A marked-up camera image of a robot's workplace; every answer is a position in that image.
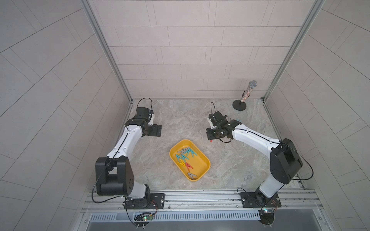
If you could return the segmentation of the yellow plastic storage box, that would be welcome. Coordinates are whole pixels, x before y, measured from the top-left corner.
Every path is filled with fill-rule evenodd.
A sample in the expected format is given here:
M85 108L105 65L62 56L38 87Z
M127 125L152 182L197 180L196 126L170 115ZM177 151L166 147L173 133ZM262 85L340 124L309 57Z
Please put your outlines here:
M185 163L189 163L192 167L188 169L179 165L175 155L182 157ZM209 158L191 141L188 139L181 140L170 149L169 156L176 164L182 174L191 182L196 182L207 173L211 167ZM196 180L192 180L188 176L188 172L198 176Z

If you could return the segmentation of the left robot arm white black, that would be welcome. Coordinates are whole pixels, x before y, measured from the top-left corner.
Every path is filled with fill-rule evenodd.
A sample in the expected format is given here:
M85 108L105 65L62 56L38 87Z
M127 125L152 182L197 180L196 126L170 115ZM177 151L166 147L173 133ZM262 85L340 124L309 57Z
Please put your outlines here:
M153 122L152 109L137 108L136 115L125 123L123 134L112 151L106 157L97 159L94 188L99 196L125 196L132 199L149 197L149 187L135 181L130 158L142 137L161 136L161 125Z

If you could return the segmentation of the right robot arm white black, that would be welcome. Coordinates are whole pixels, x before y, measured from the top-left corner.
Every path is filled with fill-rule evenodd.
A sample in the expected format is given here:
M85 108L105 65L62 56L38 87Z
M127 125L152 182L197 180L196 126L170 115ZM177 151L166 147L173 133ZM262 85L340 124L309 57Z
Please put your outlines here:
M278 140L249 129L237 120L227 120L219 111L208 116L210 127L206 129L208 140L230 140L243 142L258 150L270 160L270 174L256 189L259 204L265 204L284 185L289 184L303 162L291 140Z

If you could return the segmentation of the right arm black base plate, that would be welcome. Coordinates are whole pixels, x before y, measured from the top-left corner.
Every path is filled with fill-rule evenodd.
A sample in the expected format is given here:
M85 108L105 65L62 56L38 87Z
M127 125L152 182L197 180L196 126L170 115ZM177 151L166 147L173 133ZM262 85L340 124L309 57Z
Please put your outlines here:
M271 198L262 193L241 192L238 193L244 208L280 208L281 201L277 193Z

